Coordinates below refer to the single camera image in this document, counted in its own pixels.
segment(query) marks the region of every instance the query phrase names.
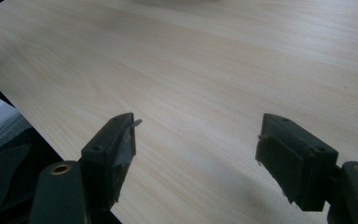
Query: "black plastic jaw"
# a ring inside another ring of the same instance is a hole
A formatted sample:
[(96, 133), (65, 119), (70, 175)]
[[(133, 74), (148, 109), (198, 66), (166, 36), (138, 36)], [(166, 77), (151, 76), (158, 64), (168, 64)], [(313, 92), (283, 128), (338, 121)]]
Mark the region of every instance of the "black plastic jaw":
[(265, 114), (255, 158), (278, 182), (290, 203), (322, 211), (338, 153), (290, 119)]
[(80, 164), (89, 207), (109, 211), (136, 153), (133, 114), (110, 119), (82, 149)]

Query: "wooden table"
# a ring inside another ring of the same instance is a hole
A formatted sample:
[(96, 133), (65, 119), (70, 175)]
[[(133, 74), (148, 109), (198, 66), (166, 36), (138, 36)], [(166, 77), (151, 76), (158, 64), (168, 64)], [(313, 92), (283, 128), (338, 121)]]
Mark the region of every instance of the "wooden table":
[(358, 1), (9, 0), (0, 90), (67, 160), (133, 112), (124, 223), (325, 223), (255, 146), (285, 116), (358, 161)]

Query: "light wood grain surface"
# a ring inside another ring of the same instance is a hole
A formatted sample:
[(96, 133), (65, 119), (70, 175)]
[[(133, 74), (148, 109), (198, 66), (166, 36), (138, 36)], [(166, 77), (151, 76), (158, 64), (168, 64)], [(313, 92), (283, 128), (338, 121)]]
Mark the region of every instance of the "light wood grain surface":
[(133, 112), (124, 223), (326, 223), (255, 161), (263, 113), (358, 161), (358, 1), (7, 0), (0, 90), (67, 160)]

